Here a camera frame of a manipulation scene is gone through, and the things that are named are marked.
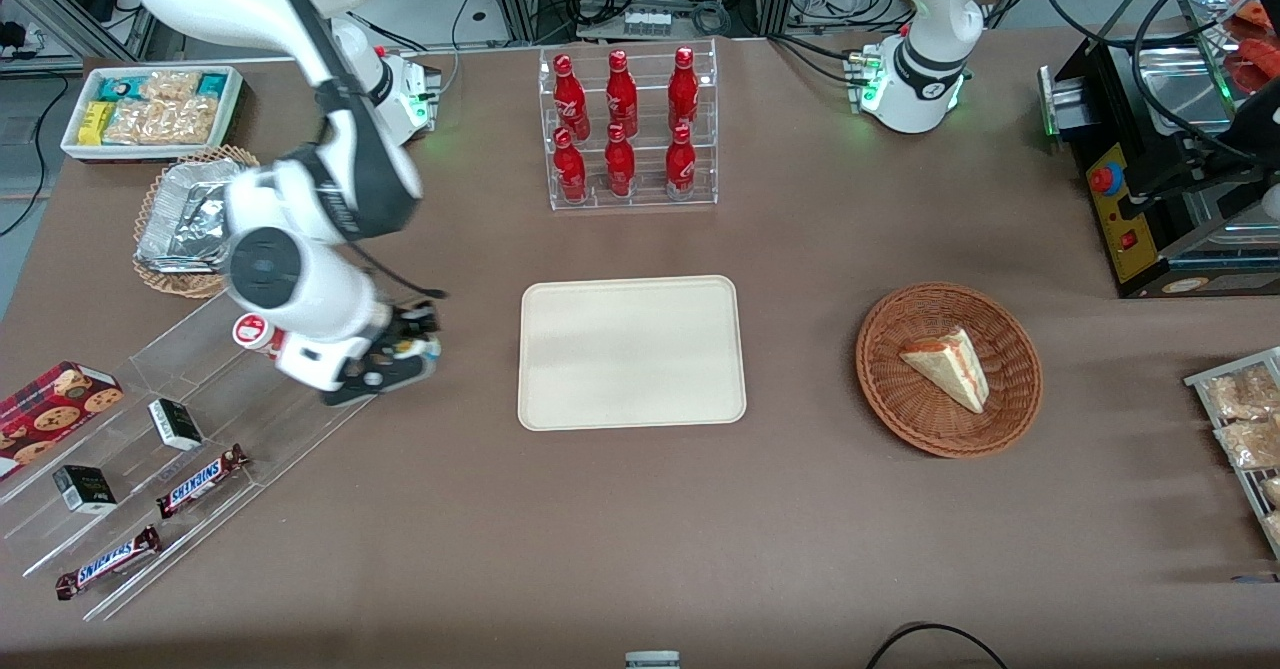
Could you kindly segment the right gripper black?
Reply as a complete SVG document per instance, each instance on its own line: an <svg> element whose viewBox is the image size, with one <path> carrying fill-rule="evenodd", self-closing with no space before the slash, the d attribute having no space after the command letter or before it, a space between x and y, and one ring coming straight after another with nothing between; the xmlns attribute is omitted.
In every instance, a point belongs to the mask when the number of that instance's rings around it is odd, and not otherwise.
<svg viewBox="0 0 1280 669"><path fill-rule="evenodd" d="M407 356L397 358L401 342L426 340L439 330L434 301L420 301L411 306L393 306L390 322L371 342L367 356L348 359L338 374L339 386L323 391L324 405L349 405L366 397L389 394L428 379L434 374L434 356Z"/></svg>

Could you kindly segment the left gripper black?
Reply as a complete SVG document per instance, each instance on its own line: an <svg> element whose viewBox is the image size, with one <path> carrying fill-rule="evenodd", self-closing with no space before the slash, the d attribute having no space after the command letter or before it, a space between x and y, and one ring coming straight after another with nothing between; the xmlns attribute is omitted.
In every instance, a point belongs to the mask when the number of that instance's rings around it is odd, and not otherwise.
<svg viewBox="0 0 1280 669"><path fill-rule="evenodd" d="M1158 148L1170 168L1162 182L1126 180L1117 209L1126 221L1143 217L1157 223L1189 223L1187 196L1215 185L1254 183L1274 171L1274 137L1268 133L1219 133L1212 148L1189 133L1162 136Z"/></svg>

